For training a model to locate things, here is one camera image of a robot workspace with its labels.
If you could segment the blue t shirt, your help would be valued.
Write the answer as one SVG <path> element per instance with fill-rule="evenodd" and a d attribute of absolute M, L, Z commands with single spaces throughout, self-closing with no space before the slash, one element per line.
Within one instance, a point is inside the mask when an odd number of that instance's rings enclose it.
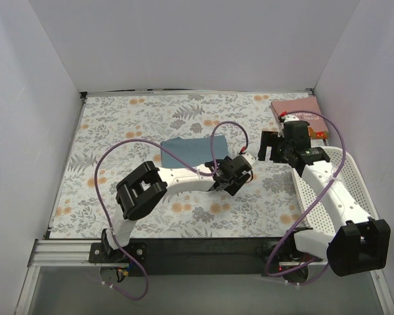
<path fill-rule="evenodd" d="M 160 145 L 192 167 L 213 160 L 209 136 L 188 139 L 177 137 L 163 141 Z M 227 140 L 223 135 L 214 137 L 213 149 L 217 159 L 223 159 L 229 154 Z"/>

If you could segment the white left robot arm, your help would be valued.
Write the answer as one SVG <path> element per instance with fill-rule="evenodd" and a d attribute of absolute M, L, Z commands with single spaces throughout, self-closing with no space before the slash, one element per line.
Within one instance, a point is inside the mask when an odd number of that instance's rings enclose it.
<path fill-rule="evenodd" d="M 168 194 L 188 191 L 226 191 L 234 196 L 252 177 L 255 158 L 242 154 L 225 157 L 195 167 L 168 169 L 146 161 L 127 175 L 116 186 L 117 209 L 111 218 L 111 227 L 102 232 L 102 251 L 112 262 L 122 261 L 127 253 L 135 223 L 149 215 Z"/>

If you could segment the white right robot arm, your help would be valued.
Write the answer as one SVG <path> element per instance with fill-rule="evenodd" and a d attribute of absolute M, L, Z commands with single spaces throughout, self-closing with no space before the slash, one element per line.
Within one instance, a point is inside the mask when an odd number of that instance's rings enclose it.
<path fill-rule="evenodd" d="M 284 247 L 290 260 L 298 261 L 308 254 L 327 261 L 338 276 L 383 269 L 391 234 L 388 223 L 374 219 L 364 210 L 338 180 L 341 168 L 333 166 L 323 148 L 311 146 L 308 122 L 291 114 L 279 120 L 279 133 L 263 133 L 259 160 L 265 159 L 265 152 L 270 148 L 271 161 L 287 163 L 294 169 L 317 195 L 302 215 L 306 217 L 321 203 L 331 218 L 335 234 L 330 236 L 293 225 L 274 247 L 267 263 L 271 264 Z"/>

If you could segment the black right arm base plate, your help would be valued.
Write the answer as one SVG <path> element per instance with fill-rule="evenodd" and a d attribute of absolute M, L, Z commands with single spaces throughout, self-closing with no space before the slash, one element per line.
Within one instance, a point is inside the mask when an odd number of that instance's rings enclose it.
<path fill-rule="evenodd" d="M 260 246 L 255 248 L 255 254 L 266 263 L 270 257 L 277 242 L 262 242 Z M 308 253 L 298 251 L 292 245 L 282 245 L 278 252 L 272 259 L 268 271 L 270 273 L 278 273 L 287 271 L 293 266 L 281 266 L 280 263 L 295 263 L 295 266 L 300 266 L 307 261 L 313 260 L 314 262 L 322 262 L 322 259 L 312 256 Z M 307 266 L 300 268 L 296 271 L 283 275 L 282 278 L 291 282 L 292 284 L 304 284 L 308 280 L 309 269 Z"/>

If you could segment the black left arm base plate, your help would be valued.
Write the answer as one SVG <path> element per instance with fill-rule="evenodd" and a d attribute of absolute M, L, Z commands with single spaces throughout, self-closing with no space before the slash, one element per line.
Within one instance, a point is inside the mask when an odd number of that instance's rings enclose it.
<path fill-rule="evenodd" d="M 145 243 L 131 242 L 123 250 L 139 263 L 144 263 L 146 260 L 147 248 Z M 113 249 L 103 242 L 96 242 L 90 246 L 87 261 L 95 265 L 127 268 L 130 265 L 131 258 L 119 248 Z"/>

